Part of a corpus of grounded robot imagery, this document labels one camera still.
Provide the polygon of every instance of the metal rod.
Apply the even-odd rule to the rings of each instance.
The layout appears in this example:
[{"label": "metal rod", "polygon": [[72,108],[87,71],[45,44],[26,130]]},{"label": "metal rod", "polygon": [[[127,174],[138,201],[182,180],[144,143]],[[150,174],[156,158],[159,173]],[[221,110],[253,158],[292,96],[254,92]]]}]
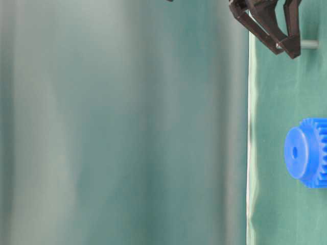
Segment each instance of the metal rod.
[{"label": "metal rod", "polygon": [[[281,46],[279,46],[279,44],[276,44],[276,47],[278,49],[282,49]],[[319,48],[319,41],[318,40],[301,40],[301,49],[305,49],[305,50],[316,50],[317,48]]]}]

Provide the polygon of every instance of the teal backdrop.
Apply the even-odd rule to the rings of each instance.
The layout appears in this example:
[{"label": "teal backdrop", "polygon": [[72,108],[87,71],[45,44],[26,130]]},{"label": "teal backdrop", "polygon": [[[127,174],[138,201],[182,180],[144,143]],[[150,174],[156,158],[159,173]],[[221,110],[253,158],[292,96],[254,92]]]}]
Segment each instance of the teal backdrop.
[{"label": "teal backdrop", "polygon": [[0,4],[1,244],[245,244],[227,0]]}]

